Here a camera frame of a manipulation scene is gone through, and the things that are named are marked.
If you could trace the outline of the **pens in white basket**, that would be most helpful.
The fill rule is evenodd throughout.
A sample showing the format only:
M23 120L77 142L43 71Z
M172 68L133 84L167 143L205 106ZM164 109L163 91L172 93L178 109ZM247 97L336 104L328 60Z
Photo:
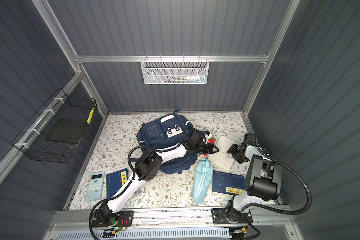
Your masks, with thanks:
M205 76L162 76L162 79L167 82L190 82L190 83L204 83Z

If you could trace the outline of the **white notebook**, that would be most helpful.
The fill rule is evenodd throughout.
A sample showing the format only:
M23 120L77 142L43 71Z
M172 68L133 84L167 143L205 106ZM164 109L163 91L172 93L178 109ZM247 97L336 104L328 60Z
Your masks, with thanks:
M212 163L229 171L235 161L232 154L228 153L228 150L232 145L239 145L239 143L225 136L220 136L219 140L215 143L215 146L219 149L219 151L212 155L208 155L208 159Z

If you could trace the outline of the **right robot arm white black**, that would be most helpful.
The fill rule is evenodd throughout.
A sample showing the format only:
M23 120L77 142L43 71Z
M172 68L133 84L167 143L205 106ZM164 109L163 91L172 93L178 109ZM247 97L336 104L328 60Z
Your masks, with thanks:
M272 152L265 145L257 142L254 134L245 134L241 145L234 144L228 154L240 164L249 163L245 177L244 190L229 200L226 216L229 222L237 223L249 217L251 203L277 200L281 191L283 167L275 165L270 159Z

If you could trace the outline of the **clear plastic ruler set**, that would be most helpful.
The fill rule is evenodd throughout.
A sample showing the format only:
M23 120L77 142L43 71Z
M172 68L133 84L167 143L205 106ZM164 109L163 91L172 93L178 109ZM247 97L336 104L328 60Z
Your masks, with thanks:
M133 197L137 197L139 195L142 194L141 188L138 188L134 193L133 193Z

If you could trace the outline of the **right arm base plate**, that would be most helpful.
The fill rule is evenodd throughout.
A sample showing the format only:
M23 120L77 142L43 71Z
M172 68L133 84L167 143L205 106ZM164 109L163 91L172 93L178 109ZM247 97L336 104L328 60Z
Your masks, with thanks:
M251 212L241 213L236 209L213 208L211 209L211 213L215 225L253 223L253 218L250 216Z

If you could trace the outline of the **light green calculator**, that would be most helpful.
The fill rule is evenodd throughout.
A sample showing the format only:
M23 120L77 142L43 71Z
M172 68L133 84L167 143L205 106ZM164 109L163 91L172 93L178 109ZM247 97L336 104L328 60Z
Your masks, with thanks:
M100 200L103 192L105 171L92 172L87 186L85 202Z

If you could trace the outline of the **red card pack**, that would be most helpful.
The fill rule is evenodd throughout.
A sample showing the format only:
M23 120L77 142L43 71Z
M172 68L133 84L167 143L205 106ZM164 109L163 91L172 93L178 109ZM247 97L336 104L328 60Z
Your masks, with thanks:
M207 138L207 143L214 144L216 142L216 138L213 136L213 134L211 134L209 131L204 131L204 133Z

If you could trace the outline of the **navy blue student backpack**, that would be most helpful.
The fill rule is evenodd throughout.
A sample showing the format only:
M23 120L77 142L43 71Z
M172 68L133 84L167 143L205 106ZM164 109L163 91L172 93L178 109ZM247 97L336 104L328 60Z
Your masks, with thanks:
M193 125L182 115L172 113L149 123L142 124L137 133L140 146L149 146L157 150L170 150L176 147L181 140L190 138L193 134ZM160 170L168 175L181 174L188 170L197 160L197 154L175 158L162 163Z

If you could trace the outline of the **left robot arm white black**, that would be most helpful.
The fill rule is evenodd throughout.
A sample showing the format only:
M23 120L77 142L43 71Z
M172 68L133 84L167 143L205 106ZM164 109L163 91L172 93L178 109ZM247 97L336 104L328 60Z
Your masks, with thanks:
M133 195L133 193L146 182L156 177L163 163L171 160L192 155L213 155L220 150L215 144L209 143L204 132L191 128L193 135L188 139L181 140L173 147L158 150L153 147L141 145L133 148L127 161L132 170L132 175L126 183L111 197L102 200L92 209L91 222L99 220L105 226L114 226L119 220L119 212Z

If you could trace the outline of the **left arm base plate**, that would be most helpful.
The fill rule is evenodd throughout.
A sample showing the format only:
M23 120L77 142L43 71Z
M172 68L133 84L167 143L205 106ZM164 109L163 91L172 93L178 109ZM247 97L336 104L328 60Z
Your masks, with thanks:
M102 213L100 210L95 210L92 216L91 226L93 228L130 227L134 219L134 213L134 211Z

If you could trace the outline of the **navy notebook yellow label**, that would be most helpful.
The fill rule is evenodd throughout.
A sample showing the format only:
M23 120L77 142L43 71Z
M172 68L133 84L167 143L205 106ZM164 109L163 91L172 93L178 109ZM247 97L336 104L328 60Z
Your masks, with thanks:
M227 195L239 195L243 192L245 177L241 175L213 171L212 192Z
M107 199L113 197L129 178L128 169L110 173L106 175Z

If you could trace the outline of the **light blue pencil pouch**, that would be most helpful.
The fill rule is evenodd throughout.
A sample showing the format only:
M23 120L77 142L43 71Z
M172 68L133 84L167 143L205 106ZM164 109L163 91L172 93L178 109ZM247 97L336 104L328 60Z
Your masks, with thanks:
M212 182L214 168L207 158L202 158L196 168L192 199L195 205L200 205L207 195Z

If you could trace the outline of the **aluminium front rail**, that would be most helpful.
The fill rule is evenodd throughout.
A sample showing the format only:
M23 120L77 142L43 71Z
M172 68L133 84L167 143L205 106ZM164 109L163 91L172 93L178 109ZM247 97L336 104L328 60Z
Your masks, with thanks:
M139 208L125 209L122 211L134 211L132 225L128 229L149 227L206 227L213 223L211 209L224 207L183 207L183 208ZM78 229L88 230L90 210L64 210L56 211L48 227L53 229ZM221 224L215 226L243 226L245 224Z

